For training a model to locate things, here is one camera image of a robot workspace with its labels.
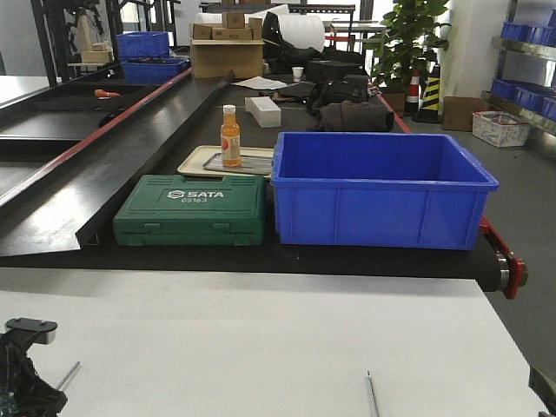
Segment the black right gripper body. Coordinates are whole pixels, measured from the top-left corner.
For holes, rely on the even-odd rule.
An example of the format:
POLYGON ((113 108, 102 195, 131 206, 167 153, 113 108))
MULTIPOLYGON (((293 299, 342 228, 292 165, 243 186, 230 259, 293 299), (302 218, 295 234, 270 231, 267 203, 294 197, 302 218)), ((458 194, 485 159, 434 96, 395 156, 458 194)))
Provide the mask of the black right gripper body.
POLYGON ((539 416, 555 415, 555 375, 539 367, 530 366, 528 386, 538 395, 547 411, 539 416))

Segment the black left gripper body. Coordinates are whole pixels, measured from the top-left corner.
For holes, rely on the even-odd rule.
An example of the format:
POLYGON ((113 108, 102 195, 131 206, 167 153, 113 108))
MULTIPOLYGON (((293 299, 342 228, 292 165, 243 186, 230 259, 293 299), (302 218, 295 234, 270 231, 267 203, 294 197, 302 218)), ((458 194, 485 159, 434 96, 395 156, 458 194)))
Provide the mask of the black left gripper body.
POLYGON ((54 321, 12 318, 1 333, 1 415, 57 416, 67 403, 64 392, 38 375, 27 355, 35 343, 50 343, 57 329, 54 321))

